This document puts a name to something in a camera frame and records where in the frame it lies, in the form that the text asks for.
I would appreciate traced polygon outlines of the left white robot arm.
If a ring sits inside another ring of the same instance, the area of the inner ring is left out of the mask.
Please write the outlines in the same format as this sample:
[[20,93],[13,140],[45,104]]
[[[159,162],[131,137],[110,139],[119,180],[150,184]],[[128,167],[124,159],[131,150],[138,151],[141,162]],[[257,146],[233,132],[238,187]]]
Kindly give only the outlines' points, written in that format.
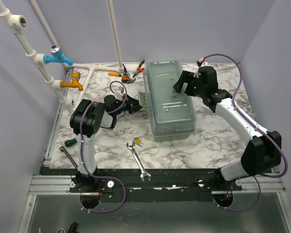
[[78,172],[84,174],[81,186],[88,192],[97,188],[98,180],[88,174],[94,174],[97,169],[95,161],[95,137],[100,128],[112,130],[121,113],[135,114],[142,109],[139,101],[124,95],[122,100],[113,95],[104,97],[104,102],[95,103],[82,99],[70,118],[70,127],[76,135],[79,148]]

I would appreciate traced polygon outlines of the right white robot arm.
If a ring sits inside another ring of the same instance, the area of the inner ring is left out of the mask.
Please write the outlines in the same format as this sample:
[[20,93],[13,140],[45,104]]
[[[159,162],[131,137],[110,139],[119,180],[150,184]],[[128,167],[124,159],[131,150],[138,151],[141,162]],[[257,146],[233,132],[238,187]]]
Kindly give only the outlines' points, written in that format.
[[281,135],[257,124],[234,102],[230,93],[220,89],[213,67],[200,67],[197,73],[182,71],[173,89],[187,96],[200,97],[204,105],[222,117],[246,145],[238,161],[215,170],[213,184],[217,189],[225,190],[234,179],[262,174],[280,165]]

